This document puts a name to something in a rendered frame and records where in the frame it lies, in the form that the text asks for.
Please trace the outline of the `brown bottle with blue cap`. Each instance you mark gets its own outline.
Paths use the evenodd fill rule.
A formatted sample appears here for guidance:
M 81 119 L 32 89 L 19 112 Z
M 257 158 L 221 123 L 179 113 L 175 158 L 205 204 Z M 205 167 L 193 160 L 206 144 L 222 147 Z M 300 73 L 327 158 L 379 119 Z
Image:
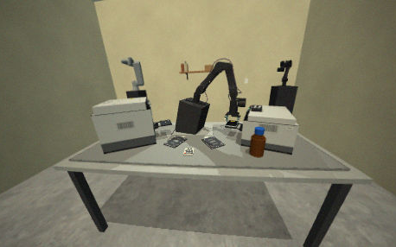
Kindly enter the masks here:
M 251 136 L 249 154 L 254 157 L 262 157 L 265 151 L 265 128 L 255 127 L 254 133 L 255 134 Z

